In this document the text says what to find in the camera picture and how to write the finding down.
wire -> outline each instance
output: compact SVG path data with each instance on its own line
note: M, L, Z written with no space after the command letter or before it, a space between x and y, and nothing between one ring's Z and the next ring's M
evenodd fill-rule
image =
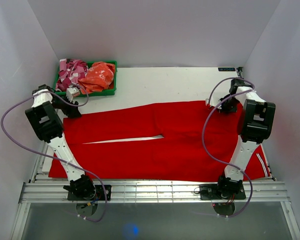
M20 142L18 142L17 140L15 140L15 139L7 132L7 130L6 130L6 128L5 128L5 125L4 125L5 117L6 117L6 115L7 115L12 109L14 109L14 108L18 107L19 105L21 105L21 104L23 104L23 103L29 101L30 99L33 99L34 97L36 97L36 96L38 96L38 95L40 95L40 94L44 94L44 93L49 93L49 94L52 94L52 95L56 96L56 97L59 98L62 102L64 102L65 104L67 104L67 105L69 105L69 106L73 106L73 107L82 107L82 106L86 105L87 102L89 101L89 95L88 95L88 93L86 92L86 90L85 90L83 87L81 87L81 86L79 86L79 85L77 85L77 84L74 84L74 85L75 85L76 87L79 87L79 88L81 88L81 89L83 89L83 90L85 91L85 94L86 94L86 101L85 101L85 103L83 103L83 104L81 104L81 105L71 104L71 103L68 103L68 102L66 102L65 100L63 100L62 97L60 97L59 95L57 95L57 94L54 93L54 92L51 92L51 91L41 91L41 92L39 92L39 93L37 93L37 94L34 94L34 95L32 95L32 96L26 98L25 100L23 100L23 101L21 101L21 102L16 103L16 104L13 105L12 107L10 107L7 111L5 111L5 113L4 113L4 114L2 115L2 117L1 117L0 125L1 125L2 131L4 132L4 134L5 134L12 142L14 142L16 145L18 145L19 147L21 147L21 148L23 148L23 149L25 149L25 150L27 150L27 151L29 151L29 152L32 152L32 153L34 153L34 154L38 154L38 155L41 155L41 156L44 156L44 157L48 157L48 158L52 158L52 159L58 160L58 161L63 162L63 163L67 163L67 164L70 165L71 167L74 167L74 168L76 168L76 169L78 169L78 170L81 170L81 171L84 171L84 172L86 172L86 173L89 173L89 174L93 175L95 178L98 179L98 181L100 182L100 184L101 184L101 186L102 186L103 192L104 192L104 205L105 205L105 206L104 206L104 210L103 210L103 212L102 212L100 218L98 218L98 219L93 219L93 218L88 218L88 217L83 216L83 218L84 218L85 220L88 220L88 221L97 223L97 222L100 222L100 221L104 218L104 216L105 216L105 214L106 214L106 211L107 211L107 191L106 191L106 188L105 188L105 185L104 185L103 181L102 181L96 174L94 174L93 172L91 172L91 171L89 171L89 170L86 170L86 169L84 169L84 168L82 168L82 167L76 166L76 165L72 164L71 162L67 162L66 160L63 160L63 159L58 158L58 157L56 157L56 156L51 156L51 155L48 155L48 154L45 154L45 153L43 153L43 152L39 152L39 151L33 150L33 149L31 149L31 148L29 148L29 147L27 147L27 146L22 145Z
M242 94L246 94L246 93L249 93L249 92L252 92L254 89L255 89L255 85L248 81L248 80L245 80L243 78L239 78L239 77L228 77L228 78L225 78L223 80L221 80L212 90L211 94L210 94L210 97L209 97L209 103L210 103L210 99L211 99L211 96L213 94L213 92L215 91L215 89L224 81L226 80L232 80L232 79L240 79L240 80L244 80L245 82L249 83L252 85L252 89L249 89L249 90L246 90L246 91L243 91L243 92L239 92L239 93L235 93L235 94L232 94L232 95L229 95L227 97L225 97L222 101L220 101L213 109L212 111L209 113L208 117L206 118L205 122L204 122L204 125L203 125L203 129L202 129L202 135L201 135L201 139L202 139L202 145L203 145L203 148L205 150L205 152L209 155L210 158L212 158L213 160L221 163L221 164L225 164L225 165L228 165L228 166L231 166L231 167L234 167L236 169L238 169L249 181L249 184L250 184L250 195L249 195L249 198L247 199L245 205L236 213L234 213L233 215L217 215L217 216L221 216L221 217L224 217L224 218L232 218L232 217L235 217L235 216L238 216L240 213L242 213L246 207L249 205L250 201L251 201L251 198L252 198L252 194L253 194L253 185L252 185L252 181L250 179L250 177L245 173L244 170L242 170L240 167L232 164L232 163L229 163L229 162L226 162L226 161L222 161L222 160L219 160L218 158L212 156L212 154L208 151L207 149L207 146L206 146L206 143L205 143L205 132L206 132L206 128L207 128L207 124L212 116L212 114L218 109L219 106L221 106L221 104L223 104L225 101L227 101L228 99L230 98L233 98L235 96L238 96L238 95L242 95ZM214 214L209 214L209 213L200 213L200 212L194 212L195 214L199 214L199 215L206 215L206 216L215 216Z

crumpled clothing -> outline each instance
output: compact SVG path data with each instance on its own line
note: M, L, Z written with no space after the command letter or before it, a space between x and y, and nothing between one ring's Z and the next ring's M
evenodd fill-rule
M115 76L116 66L103 61L95 62L89 68L85 78L78 80L78 83L86 90L88 94L93 92L102 92L109 88Z
M61 59L59 65L59 78L55 89L65 92L71 84L78 84L78 80L84 78L88 72L86 62L79 59Z

gray wall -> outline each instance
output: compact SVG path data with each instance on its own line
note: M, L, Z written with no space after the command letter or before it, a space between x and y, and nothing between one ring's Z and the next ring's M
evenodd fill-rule
M284 180L300 227L300 0L282 0L245 68L260 96L276 103L275 121L264 143L270 167Z
M38 85L53 82L57 57L26 0L0 0L0 118ZM38 149L25 116L26 103L5 120L7 130L23 144ZM0 240L10 237L24 181L36 156L14 145L0 128Z
M59 59L242 66L280 0L28 0Z

purple cable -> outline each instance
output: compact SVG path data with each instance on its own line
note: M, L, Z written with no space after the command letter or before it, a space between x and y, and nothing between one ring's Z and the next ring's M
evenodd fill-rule
M14 109L14 108L18 107L19 105L21 105L21 104L23 104L23 103L29 101L30 99L33 99L34 97L38 96L39 94L44 94L44 93L52 94L52 95L56 96L57 98L59 98L59 99L60 99L61 101L63 101L64 103L66 103L66 104L68 104L68 105L70 105L70 106L73 106L73 107L82 107L82 106L86 105L87 102L88 102L88 100L89 100L89 95L87 94L87 92L86 92L86 90L85 90L84 88L82 88L81 86L76 85L76 84L74 84L74 85L75 85L76 87L79 87L79 88L81 88L81 89L83 89L83 90L85 91L86 96L87 96L85 103L83 103L83 104L81 104L81 105L71 104L71 103L68 103L68 102L66 102L65 100L63 100L62 97L60 97L59 95L55 94L54 92L50 92L50 91L42 91L42 92L39 92L38 94L32 95L32 96L26 98L25 100L23 100L23 101L21 101L21 102L15 104L15 105L13 105L12 107L10 107L10 108L2 115L1 121L0 121L0 125L1 125L2 131L4 132L4 134L5 134L12 142L14 142L16 145L18 145L19 147L21 147L21 148L23 148L23 149L25 149L25 150L27 150L27 151L29 151L29 152L32 152L32 153L34 153L34 154L39 154L39 155L44 156L44 157L52 158L52 159L58 160L58 161L60 161L60 162L67 163L68 165L70 165L70 166L72 166L72 167L74 167L74 168L76 168L76 169L79 169L79 170L81 170L81 171L84 171L84 172L86 172L86 173L89 173L89 174L93 175L93 176L94 176L95 178L97 178L98 181L101 183L101 186L102 186L102 189L103 189L104 196L107 196L107 191L106 191L105 185L104 185L104 183L102 182L102 180L101 180L96 174L94 174L93 172L91 172L91 171L89 171L89 170L86 170L86 169L84 169L84 168L81 168L81 167L79 167L79 166L76 166L76 165L74 165L74 164L72 164L72 163L70 163L70 162L67 162L66 160L63 160L63 159L61 159L61 158L58 158L58 157L55 157L55 156L51 156L51 155L48 155L48 154L45 154L45 153L36 151L36 150L33 150L33 149L29 148L29 147L26 147L26 146L22 145L20 142L18 142L17 140L15 140L15 139L7 132L7 130L6 130L5 126L4 126L4 119L5 119L6 115L7 115L12 109ZM88 220L88 221L91 221L91 222L94 222L94 223L100 222L100 221L104 218L104 216L105 216L105 214L106 214L106 210L107 210L107 197L104 198L104 205L105 205L105 206L104 206L104 210L103 210L102 215L101 215L101 217L100 217L99 219L93 219L93 218L88 218L88 217L84 217L84 216L80 216L80 217L83 217L84 219L86 219L86 220Z
M232 217L235 217L235 216L239 215L240 213L242 213L246 209L246 207L248 206L248 204L250 203L250 200L251 200L252 194L253 194L253 185L252 185L252 181L251 181L250 177L240 167L238 167L238 166L236 166L236 165L234 165L232 163L219 160L216 157L212 156L212 154L208 151L206 143L205 143L205 132L206 132L208 121L211 118L212 114L218 109L218 107L221 104L223 104L225 101L227 101L228 99L230 99L230 98L233 98L233 97L241 95L241 94L246 94L246 93L252 92L255 89L255 85L252 82L248 81L248 80L245 80L245 79L239 78L239 77L228 77L228 78L225 78L225 79L221 80L214 87L214 89L212 90L212 92L210 94L210 97L209 97L209 103L210 103L210 99L211 99L212 93L215 91L215 89L217 88L217 86L219 86L222 82L224 82L226 80L230 80L230 79L241 79L241 80L244 80L245 82L247 82L247 83L249 83L249 84L252 85L252 89L249 89L249 90L246 90L246 91L243 91L243 92L239 92L239 93L235 93L235 94L229 95L228 97L224 98L221 102L219 102L212 109L212 111L209 113L208 117L206 118L206 120L204 122L204 125L203 125L203 129L202 129L202 135L201 135L203 148L206 151L206 153L209 155L209 157L212 158L213 160L216 160L219 163L222 163L222 164L225 164L225 165L228 165L228 166L231 166L231 167L234 167L234 168L238 169L248 179L249 184L250 184L250 188L251 188L250 189L250 195L249 195L249 198L246 201L245 205L238 212L234 213L233 215L217 215L217 216L221 216L221 217L224 217L224 218L232 218ZM193 213L199 214L199 215L215 216L215 214L210 214L210 213L200 213L200 212L193 212Z

